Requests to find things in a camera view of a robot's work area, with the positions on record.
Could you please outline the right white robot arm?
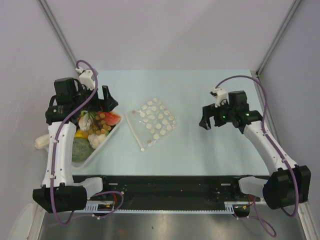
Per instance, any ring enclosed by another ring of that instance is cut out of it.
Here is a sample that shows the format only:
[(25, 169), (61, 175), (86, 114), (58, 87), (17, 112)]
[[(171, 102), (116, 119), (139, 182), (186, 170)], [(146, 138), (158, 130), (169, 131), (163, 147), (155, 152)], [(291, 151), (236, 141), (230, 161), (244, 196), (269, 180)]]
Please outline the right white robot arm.
[(299, 166), (283, 151), (263, 124), (260, 112), (250, 110), (246, 93), (215, 88), (211, 95), (216, 102), (202, 108), (199, 126), (210, 130), (210, 119), (216, 127), (231, 123), (252, 143), (269, 173), (268, 179), (253, 175), (236, 177), (235, 185), (230, 188), (231, 196), (237, 201), (248, 195), (262, 198), (272, 210), (305, 203), (309, 196), (310, 169)]

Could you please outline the brown longan bunch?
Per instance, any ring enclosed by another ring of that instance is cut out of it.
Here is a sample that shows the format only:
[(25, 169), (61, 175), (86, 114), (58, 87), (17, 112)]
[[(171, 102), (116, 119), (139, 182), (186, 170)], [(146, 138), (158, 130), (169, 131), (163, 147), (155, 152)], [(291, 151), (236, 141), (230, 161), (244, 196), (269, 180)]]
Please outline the brown longan bunch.
[(88, 131), (87, 131), (88, 135), (97, 135), (97, 136), (100, 136), (100, 135), (108, 135), (109, 134), (109, 131), (103, 127), (103, 125), (101, 124), (100, 121), (94, 121)]

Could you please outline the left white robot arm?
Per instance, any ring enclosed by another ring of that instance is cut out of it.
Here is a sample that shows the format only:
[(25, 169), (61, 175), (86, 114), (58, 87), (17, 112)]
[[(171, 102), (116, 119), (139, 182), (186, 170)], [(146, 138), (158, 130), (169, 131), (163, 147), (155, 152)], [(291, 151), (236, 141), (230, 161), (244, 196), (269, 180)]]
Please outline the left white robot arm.
[(72, 175), (72, 153), (76, 118), (82, 110), (105, 110), (110, 113), (118, 102), (108, 86), (102, 86), (103, 98), (97, 89), (89, 89), (75, 78), (54, 81), (55, 95), (45, 112), (49, 132), (47, 168), (41, 187), (32, 192), (33, 200), (48, 213), (83, 210), (95, 195), (100, 200), (110, 196), (111, 188), (100, 177), (90, 177), (79, 184)]

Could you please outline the red watermelon slice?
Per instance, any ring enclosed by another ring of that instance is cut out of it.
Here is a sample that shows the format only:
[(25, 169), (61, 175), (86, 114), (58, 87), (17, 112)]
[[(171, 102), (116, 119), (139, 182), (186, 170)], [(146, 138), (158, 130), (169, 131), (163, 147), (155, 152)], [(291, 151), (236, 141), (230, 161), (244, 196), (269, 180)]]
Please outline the red watermelon slice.
[(96, 113), (96, 116), (99, 117), (99, 121), (102, 125), (115, 126), (121, 120), (121, 117), (114, 112), (98, 111)]

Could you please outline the polka dot zip bag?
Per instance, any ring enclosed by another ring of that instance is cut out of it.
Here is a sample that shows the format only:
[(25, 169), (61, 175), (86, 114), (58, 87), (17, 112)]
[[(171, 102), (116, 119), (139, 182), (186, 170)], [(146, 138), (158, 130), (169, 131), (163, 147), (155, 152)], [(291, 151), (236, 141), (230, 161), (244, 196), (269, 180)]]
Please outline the polka dot zip bag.
[(141, 152), (154, 146), (177, 127), (176, 116), (157, 97), (130, 110), (125, 119)]

